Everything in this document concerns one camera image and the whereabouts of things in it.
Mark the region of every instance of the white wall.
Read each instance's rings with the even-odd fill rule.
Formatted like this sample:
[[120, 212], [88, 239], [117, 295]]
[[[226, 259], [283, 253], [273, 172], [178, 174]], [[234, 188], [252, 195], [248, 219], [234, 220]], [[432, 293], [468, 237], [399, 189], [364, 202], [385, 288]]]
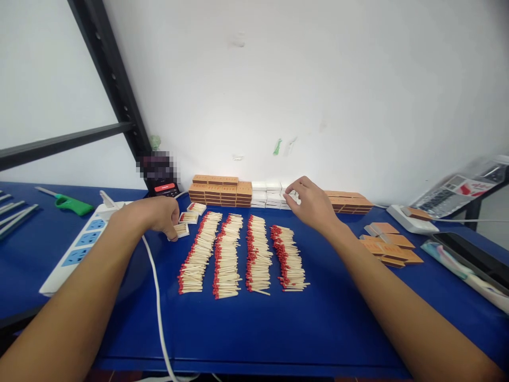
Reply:
[[[105, 3], [145, 124], [177, 155], [184, 183], [306, 174], [409, 203], [507, 149], [503, 2]], [[288, 157], [272, 155], [294, 137]]]
[[[0, 49], [0, 149], [117, 122], [66, 1], [2, 1]], [[146, 188], [123, 135], [0, 172], [0, 180]]]

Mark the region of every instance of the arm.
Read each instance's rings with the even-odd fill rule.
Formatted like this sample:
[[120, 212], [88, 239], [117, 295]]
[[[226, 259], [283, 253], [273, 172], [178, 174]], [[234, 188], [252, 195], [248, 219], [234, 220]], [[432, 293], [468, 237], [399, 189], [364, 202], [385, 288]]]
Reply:
[[179, 207], [164, 196], [116, 212], [83, 262], [0, 359], [3, 381], [82, 381], [101, 345], [134, 248], [148, 229], [176, 241]]
[[338, 220], [324, 191], [307, 177], [286, 192], [293, 189], [301, 205], [285, 195], [288, 205], [334, 247], [415, 380], [504, 380], [490, 358], [364, 248]]

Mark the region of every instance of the forearm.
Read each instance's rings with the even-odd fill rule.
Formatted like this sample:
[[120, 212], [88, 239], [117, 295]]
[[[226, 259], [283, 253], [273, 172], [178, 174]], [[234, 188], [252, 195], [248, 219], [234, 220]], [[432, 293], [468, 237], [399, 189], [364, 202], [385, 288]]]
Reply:
[[81, 381], [101, 344], [144, 228], [114, 219], [59, 291], [0, 359], [0, 380]]
[[359, 243], [339, 220], [322, 232], [416, 380], [502, 380], [500, 368]]

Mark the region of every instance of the utility lighter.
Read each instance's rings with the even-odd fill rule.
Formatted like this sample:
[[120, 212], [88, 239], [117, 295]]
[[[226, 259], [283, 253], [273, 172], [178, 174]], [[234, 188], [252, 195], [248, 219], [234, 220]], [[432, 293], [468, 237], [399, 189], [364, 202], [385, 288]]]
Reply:
[[57, 198], [55, 201], [55, 206], [61, 210], [71, 210], [78, 216], [86, 215], [94, 210], [94, 206], [80, 202], [79, 200], [73, 199], [71, 197], [54, 193], [42, 187], [36, 187], [36, 189]]

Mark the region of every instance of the black device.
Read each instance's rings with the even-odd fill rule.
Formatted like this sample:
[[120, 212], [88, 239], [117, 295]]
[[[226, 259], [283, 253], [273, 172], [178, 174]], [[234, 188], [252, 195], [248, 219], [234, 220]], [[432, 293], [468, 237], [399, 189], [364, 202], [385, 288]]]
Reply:
[[509, 267], [507, 265], [457, 233], [440, 232], [431, 237], [442, 244], [460, 264], [470, 268], [481, 279], [509, 296]]
[[167, 152], [152, 151], [138, 158], [137, 167], [143, 175], [150, 196], [172, 196], [180, 194], [173, 157]]

